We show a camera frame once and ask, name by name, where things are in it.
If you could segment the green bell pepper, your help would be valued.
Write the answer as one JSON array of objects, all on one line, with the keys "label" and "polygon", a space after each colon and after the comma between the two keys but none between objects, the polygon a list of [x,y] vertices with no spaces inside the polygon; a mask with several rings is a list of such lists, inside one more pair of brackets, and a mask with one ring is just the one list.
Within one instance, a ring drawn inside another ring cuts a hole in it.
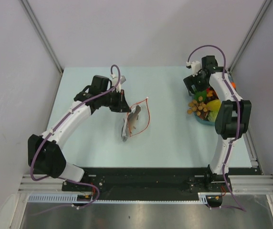
[{"label": "green bell pepper", "polygon": [[204,102],[207,98],[207,91],[204,90],[204,91],[201,91],[201,92],[197,92],[195,95],[194,95],[194,99],[197,101],[197,102]]}]

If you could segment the grey toy fish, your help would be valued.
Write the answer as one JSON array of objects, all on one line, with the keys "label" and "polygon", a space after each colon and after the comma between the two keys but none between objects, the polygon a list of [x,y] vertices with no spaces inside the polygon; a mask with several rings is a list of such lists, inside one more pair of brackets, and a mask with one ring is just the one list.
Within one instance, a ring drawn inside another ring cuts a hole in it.
[{"label": "grey toy fish", "polygon": [[136,129],[135,124],[139,119],[139,113],[141,112],[141,107],[137,105],[134,109],[134,112],[128,114],[127,118],[124,119],[124,124],[122,126],[122,141],[125,142],[130,135],[132,135],[132,131]]}]

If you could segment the clear zip bag orange zipper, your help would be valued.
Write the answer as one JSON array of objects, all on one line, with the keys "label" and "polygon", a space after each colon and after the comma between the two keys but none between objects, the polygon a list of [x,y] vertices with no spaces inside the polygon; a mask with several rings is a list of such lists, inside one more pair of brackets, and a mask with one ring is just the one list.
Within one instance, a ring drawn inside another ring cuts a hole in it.
[{"label": "clear zip bag orange zipper", "polygon": [[121,139],[128,139],[144,132],[150,124],[151,116],[148,105],[148,97],[130,106],[131,112],[125,114],[121,128]]}]

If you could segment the yellow starfruit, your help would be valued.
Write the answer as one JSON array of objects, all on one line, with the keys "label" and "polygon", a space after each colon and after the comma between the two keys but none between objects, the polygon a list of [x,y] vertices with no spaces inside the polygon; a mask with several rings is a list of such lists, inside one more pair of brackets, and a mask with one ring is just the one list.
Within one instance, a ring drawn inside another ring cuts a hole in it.
[{"label": "yellow starfruit", "polygon": [[209,111],[219,111],[221,102],[219,99],[212,100],[206,104],[206,107]]}]

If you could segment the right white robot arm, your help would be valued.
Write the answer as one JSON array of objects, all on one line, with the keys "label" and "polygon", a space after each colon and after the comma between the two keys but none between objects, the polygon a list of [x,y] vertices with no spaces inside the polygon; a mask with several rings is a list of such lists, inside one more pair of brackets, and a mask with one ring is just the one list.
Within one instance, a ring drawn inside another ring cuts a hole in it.
[{"label": "right white robot arm", "polygon": [[192,95],[211,87],[220,100],[215,120],[217,146],[208,165],[209,176],[204,179],[204,187],[208,191],[216,191],[229,172],[231,150],[248,130],[252,104],[236,92],[227,71],[218,66],[214,56],[205,56],[201,62],[187,61],[186,67],[191,69],[192,75],[183,81]]}]

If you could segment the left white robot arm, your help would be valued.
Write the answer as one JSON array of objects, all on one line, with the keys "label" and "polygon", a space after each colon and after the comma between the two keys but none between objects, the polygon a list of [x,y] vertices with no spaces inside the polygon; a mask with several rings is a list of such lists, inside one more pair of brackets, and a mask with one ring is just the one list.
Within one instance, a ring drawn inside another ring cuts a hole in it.
[{"label": "left white robot arm", "polygon": [[80,191],[88,188],[89,178],[84,176],[84,170],[67,162],[62,148],[76,128],[100,107],[108,107],[116,113],[130,112],[125,92],[121,88],[125,81],[124,76],[112,74],[108,78],[95,75],[91,85],[75,96],[69,110],[53,127],[40,135],[29,137],[28,164],[33,180],[36,180],[34,172],[37,171],[45,177],[71,180]]}]

